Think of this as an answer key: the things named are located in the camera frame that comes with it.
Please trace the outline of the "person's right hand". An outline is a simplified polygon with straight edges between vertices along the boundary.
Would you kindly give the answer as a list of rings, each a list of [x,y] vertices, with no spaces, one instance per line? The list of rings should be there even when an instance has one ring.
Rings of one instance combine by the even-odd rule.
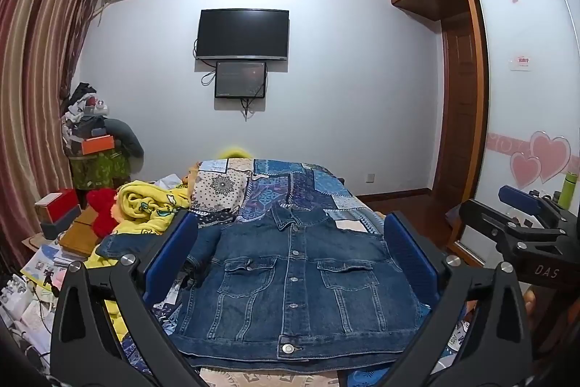
[[[534,293],[534,291],[532,289],[528,289],[525,292],[523,299],[524,299],[524,304],[525,304],[527,316],[529,318],[531,318],[534,311],[535,311],[536,304],[537,304],[536,294]]]

